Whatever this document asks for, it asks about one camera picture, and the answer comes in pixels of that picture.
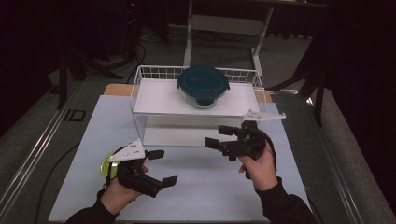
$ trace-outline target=gray floor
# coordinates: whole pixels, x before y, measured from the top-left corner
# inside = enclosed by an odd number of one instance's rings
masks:
[[[263,85],[272,86],[291,77],[309,43],[310,39],[268,36],[260,53]],[[171,36],[169,44],[157,41],[155,36],[149,35],[141,41],[141,44],[146,49],[145,64],[177,66],[183,64],[186,44],[184,35]],[[206,63],[216,67],[252,69],[249,48],[255,44],[255,37],[239,42],[219,43],[208,43],[195,37],[191,64]],[[139,55],[142,56],[143,52],[139,47]],[[62,119],[65,116],[62,111],[56,110],[58,96],[46,94],[0,139],[0,190],[4,192],[22,162],[35,149],[35,144],[43,143],[40,136],[43,133],[50,133],[51,136],[50,141],[44,144],[46,147],[43,148],[35,169],[32,173],[28,173],[30,178],[26,183],[22,183],[24,187],[20,195],[15,197],[13,206],[7,211],[4,223],[33,223],[39,194],[50,169],[66,150],[81,139],[95,103],[106,85],[114,82],[124,83],[134,67],[135,63],[124,70],[122,68],[114,70],[125,77],[122,80],[104,77],[91,69],[88,69],[89,76],[86,81],[70,80],[69,87],[75,90],[75,94],[69,96],[70,102],[66,105],[65,111],[67,109],[86,111],[83,121],[62,121],[53,132],[46,130],[49,123],[54,122],[52,118]],[[50,74],[54,80],[56,75],[56,72]],[[299,90],[302,84],[303,82],[300,81],[289,88]],[[312,108],[298,97],[279,94],[276,100],[279,102],[278,108],[288,115],[284,126],[290,145],[307,188],[306,192],[324,223],[396,223],[394,215],[390,212],[369,172],[353,134],[332,98],[332,93],[325,91],[323,128],[315,125]],[[50,209],[73,156],[74,151],[61,161],[49,180],[40,206],[38,223],[48,223]],[[339,182],[344,183],[341,185],[342,188],[337,184]],[[92,194],[99,188],[101,186],[93,189]],[[352,212],[352,215],[346,212],[346,202],[343,202],[345,198],[349,199],[347,203],[354,203],[349,207],[356,207],[357,212]]]

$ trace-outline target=container lid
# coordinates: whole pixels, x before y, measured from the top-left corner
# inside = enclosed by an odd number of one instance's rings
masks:
[[[195,65],[184,70],[177,79],[177,87],[196,99],[198,105],[210,105],[230,89],[228,78],[208,65]]]

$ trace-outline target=dark background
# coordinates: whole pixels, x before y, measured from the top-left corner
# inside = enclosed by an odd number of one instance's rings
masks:
[[[185,24],[187,1],[134,1],[134,32],[147,25],[166,39],[167,23]],[[0,6],[0,136],[52,87],[48,74],[58,68],[60,37],[93,58],[133,51],[116,43],[125,35],[121,1],[2,1]],[[209,3],[197,10],[210,11]],[[261,18],[248,3],[241,17]],[[233,13],[235,5],[216,13]],[[396,5],[393,1],[336,0],[323,14],[300,8],[276,9],[269,34],[313,36],[295,76],[326,74],[325,86],[354,133],[392,210],[396,209],[394,77]]]

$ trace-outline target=white plastic bracket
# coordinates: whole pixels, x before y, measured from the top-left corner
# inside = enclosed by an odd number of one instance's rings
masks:
[[[249,111],[242,117],[242,120],[269,120],[269,119],[285,119],[285,113],[282,114],[271,114],[271,113],[262,113]]]
[[[114,161],[131,161],[143,159],[146,157],[145,149],[143,148],[142,141],[137,139],[116,154],[110,156],[110,162]]]

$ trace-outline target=white tabletop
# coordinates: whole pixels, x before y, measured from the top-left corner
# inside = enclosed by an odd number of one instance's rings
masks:
[[[277,113],[275,104],[266,111]],[[281,120],[259,125],[274,142],[277,174],[286,191],[307,204],[304,186],[295,164]],[[105,179],[100,164],[111,151],[137,138],[130,98],[101,96],[64,180],[49,221],[66,221],[79,209],[90,207]],[[162,179],[178,175],[175,186],[156,198],[141,196],[130,203],[117,220],[130,222],[251,222],[266,221],[260,199],[250,180],[238,174],[240,161],[228,161],[220,152],[206,147],[146,147],[163,149],[164,158],[147,161],[149,176]]]

